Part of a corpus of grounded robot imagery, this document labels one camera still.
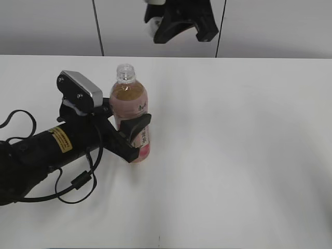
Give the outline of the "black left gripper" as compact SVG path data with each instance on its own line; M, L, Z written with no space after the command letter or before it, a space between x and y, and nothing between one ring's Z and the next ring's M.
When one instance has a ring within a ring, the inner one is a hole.
M127 162L135 161L139 156L139 149L130 143L150 124L151 114L121 121L120 132L108 120L111 116L109 98L103 98L102 106L86 116L78 116L73 109L61 103L58 121L64 122L60 128L80 155L87 148L94 150L102 146Z

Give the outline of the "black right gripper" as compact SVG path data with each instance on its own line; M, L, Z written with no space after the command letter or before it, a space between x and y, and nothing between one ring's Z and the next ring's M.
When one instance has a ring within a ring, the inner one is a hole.
M194 27L199 42L210 42L217 34L211 1L145 1L144 22L153 19L153 42L166 44L178 34ZM165 16L168 12L179 17Z

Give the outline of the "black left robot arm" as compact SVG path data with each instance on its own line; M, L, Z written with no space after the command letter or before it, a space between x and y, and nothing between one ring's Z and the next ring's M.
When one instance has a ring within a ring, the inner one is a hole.
M62 196L93 181L97 186L95 171L99 166L103 150L107 149L127 162L139 157L140 150L132 145L134 138L150 124L151 114L121 121L119 129L110 123L113 115L107 106L108 99L86 114L61 104L57 121L60 125L37 134L36 120L31 116L32 132L28 137L1 141L1 205L11 203L36 203ZM80 173L69 187L44 197L28 198L27 194L49 174L85 156L89 170Z

